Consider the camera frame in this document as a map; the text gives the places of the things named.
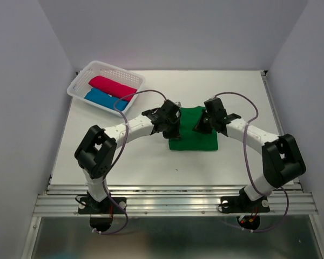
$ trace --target green towel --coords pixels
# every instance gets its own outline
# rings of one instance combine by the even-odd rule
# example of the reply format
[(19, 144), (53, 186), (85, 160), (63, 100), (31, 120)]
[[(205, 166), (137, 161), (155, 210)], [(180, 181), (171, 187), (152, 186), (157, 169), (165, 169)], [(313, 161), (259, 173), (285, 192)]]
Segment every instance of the green towel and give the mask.
[(193, 131), (204, 107), (181, 108), (180, 139), (170, 139), (169, 149), (175, 151), (213, 151), (218, 150), (217, 132), (202, 134)]

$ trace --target basket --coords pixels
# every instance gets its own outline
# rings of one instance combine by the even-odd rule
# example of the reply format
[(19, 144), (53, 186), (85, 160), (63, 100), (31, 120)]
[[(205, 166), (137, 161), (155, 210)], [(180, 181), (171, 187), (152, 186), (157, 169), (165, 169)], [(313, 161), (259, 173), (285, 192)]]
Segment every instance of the basket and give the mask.
[[(121, 115), (117, 111), (84, 99), (86, 94), (92, 89), (89, 81), (96, 76), (109, 78), (115, 82), (135, 88), (137, 91), (140, 91), (145, 83), (145, 78), (136, 73), (100, 61), (92, 61), (76, 76), (67, 88), (67, 94), (70, 96), (120, 117)], [(126, 108), (122, 111), (124, 114), (126, 114), (136, 98), (137, 94), (133, 96)]]

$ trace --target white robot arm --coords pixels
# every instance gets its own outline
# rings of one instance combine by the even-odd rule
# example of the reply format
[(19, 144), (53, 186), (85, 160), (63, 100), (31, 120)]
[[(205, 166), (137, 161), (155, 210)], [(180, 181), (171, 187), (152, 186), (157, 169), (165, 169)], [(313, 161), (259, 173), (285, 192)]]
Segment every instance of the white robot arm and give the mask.
[[(219, 98), (204, 102), (205, 109), (194, 130), (211, 133), (213, 130), (227, 137), (244, 141), (247, 122), (239, 115), (227, 115)], [(143, 112), (127, 123), (101, 129), (92, 126), (75, 152), (78, 164), (83, 169), (88, 182), (87, 202), (90, 207), (103, 207), (109, 190), (106, 175), (113, 164), (115, 150), (134, 139), (162, 132), (165, 138), (179, 138), (180, 107), (166, 100), (162, 107)], [(246, 144), (262, 155), (263, 173), (253, 184), (240, 190), (238, 196), (222, 197), (228, 202), (222, 207), (223, 213), (246, 213), (259, 207), (271, 191), (297, 178), (306, 171), (295, 139), (289, 135), (278, 136), (249, 125)]]
[[(263, 174), (239, 192), (239, 196), (222, 197), (228, 205), (222, 207), (223, 213), (245, 213), (260, 207), (265, 196), (280, 188), (287, 182), (297, 178), (306, 171), (298, 145), (293, 136), (278, 136), (265, 132), (247, 122), (237, 114), (227, 115), (220, 98), (212, 98), (204, 102), (202, 111), (194, 131), (211, 133), (213, 130), (227, 137), (246, 141), (246, 145), (262, 155)], [(261, 208), (260, 212), (269, 211)]]
[(106, 176), (112, 168), (114, 153), (123, 143), (140, 137), (162, 132), (165, 138), (179, 138), (180, 107), (166, 100), (162, 107), (147, 110), (126, 124), (108, 128), (97, 125), (89, 128), (75, 152), (75, 158), (83, 169), (88, 183), (87, 205), (94, 209), (103, 207), (101, 204), (109, 193)]

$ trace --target white table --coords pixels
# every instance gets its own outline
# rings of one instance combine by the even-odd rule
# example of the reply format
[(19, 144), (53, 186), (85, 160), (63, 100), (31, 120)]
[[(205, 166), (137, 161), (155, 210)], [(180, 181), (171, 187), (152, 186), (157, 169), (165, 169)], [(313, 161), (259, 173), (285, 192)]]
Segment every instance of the white table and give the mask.
[[(145, 89), (159, 90), (182, 107), (203, 105), (216, 93), (234, 91), (249, 97), (259, 109), (253, 125), (278, 133), (273, 112), (259, 71), (134, 71), (146, 78)], [(253, 107), (237, 96), (221, 97), (228, 113), (248, 120)], [(127, 117), (159, 107), (163, 102), (156, 93), (143, 93), (136, 99)], [(73, 99), (65, 131), (53, 170), (51, 185), (84, 185), (84, 174), (74, 152), (89, 127), (109, 127), (123, 120), (82, 101)], [(246, 185), (249, 183), (242, 143), (218, 134), (219, 150), (215, 152), (170, 151), (162, 134), (129, 143), (121, 159), (107, 176), (109, 185)], [(262, 173), (262, 159), (248, 148), (253, 177)]]

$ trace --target gray wall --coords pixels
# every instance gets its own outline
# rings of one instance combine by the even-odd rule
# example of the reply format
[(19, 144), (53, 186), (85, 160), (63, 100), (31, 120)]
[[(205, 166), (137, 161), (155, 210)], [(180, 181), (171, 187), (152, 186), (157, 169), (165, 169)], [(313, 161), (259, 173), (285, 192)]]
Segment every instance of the gray wall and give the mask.
[(36, 0), (0, 1), (0, 258), (22, 252), (56, 154), (72, 70)]
[(307, 166), (301, 180), (324, 227), (324, 0), (310, 0), (268, 80), (283, 128), (298, 140)]
[(267, 69), (307, 0), (39, 0), (71, 64)]

